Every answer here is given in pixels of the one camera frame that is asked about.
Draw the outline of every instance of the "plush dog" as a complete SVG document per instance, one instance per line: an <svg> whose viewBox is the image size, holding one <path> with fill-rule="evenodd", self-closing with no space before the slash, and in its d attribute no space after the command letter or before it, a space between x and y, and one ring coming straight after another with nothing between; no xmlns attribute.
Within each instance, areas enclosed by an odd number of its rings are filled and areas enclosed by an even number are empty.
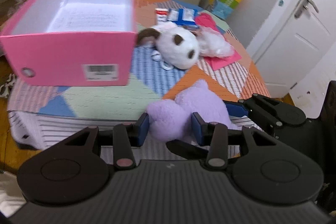
<svg viewBox="0 0 336 224"><path fill-rule="evenodd" d="M183 139L191 132L193 112L198 112L205 122L219 122L229 129L239 129L230 121L225 103L200 79L181 91L175 100L159 100L148 105L149 132L162 142Z"/></svg>
<svg viewBox="0 0 336 224"><path fill-rule="evenodd" d="M179 69L189 69L199 57L198 41L190 31L172 22L169 24L173 25L168 30L155 27L142 30L138 34L137 45L143 44L143 41L151 37L165 62Z"/></svg>

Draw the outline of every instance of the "white cable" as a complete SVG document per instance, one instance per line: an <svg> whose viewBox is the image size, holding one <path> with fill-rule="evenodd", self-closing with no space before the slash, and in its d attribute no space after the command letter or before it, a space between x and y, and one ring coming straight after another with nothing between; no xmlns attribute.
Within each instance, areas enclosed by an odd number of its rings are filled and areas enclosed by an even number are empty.
<svg viewBox="0 0 336 224"><path fill-rule="evenodd" d="M160 52L157 50L152 51L152 59L156 62L160 62L162 60Z"/></svg>
<svg viewBox="0 0 336 224"><path fill-rule="evenodd" d="M161 65L161 67L162 67L163 69L165 69L165 70L172 70L172 69L174 68L173 65L168 64L167 62L165 62L165 61L163 61L163 60L161 60L160 65Z"/></svg>

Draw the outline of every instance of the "wooden floor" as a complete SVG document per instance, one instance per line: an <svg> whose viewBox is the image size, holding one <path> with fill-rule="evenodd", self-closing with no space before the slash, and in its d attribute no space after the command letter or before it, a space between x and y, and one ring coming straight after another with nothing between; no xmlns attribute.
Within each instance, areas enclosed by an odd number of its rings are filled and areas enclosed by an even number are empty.
<svg viewBox="0 0 336 224"><path fill-rule="evenodd" d="M12 70L6 59L3 56L0 57L0 85L6 81L11 72ZM294 105L289 94L278 100ZM17 148L10 133L7 99L0 98L0 169L16 174L20 165L38 152Z"/></svg>

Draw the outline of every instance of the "pink cloth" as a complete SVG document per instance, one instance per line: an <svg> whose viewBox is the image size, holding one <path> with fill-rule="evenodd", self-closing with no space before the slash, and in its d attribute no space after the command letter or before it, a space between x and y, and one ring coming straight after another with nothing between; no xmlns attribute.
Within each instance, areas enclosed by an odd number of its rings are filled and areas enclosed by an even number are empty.
<svg viewBox="0 0 336 224"><path fill-rule="evenodd" d="M199 16L195 17L195 23L200 26L209 27L218 32L216 22L212 19L211 15L207 13L201 13Z"/></svg>
<svg viewBox="0 0 336 224"><path fill-rule="evenodd" d="M210 27L214 31L218 32L216 22L212 19L211 15L207 13L201 13L199 16L195 17L195 23L200 26ZM232 56L226 58L218 58L218 57L204 57L204 60L210 65L210 67L215 71L221 69L229 64L232 64L242 57L235 50L235 53Z"/></svg>

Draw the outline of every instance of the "pink shoebox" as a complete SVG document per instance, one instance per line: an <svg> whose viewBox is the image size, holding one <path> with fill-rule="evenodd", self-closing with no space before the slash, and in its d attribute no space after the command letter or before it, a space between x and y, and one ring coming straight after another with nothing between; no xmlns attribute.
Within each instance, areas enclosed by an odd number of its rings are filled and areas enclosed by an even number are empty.
<svg viewBox="0 0 336 224"><path fill-rule="evenodd" d="M134 0L28 0L0 36L31 85L127 85L136 36Z"/></svg>

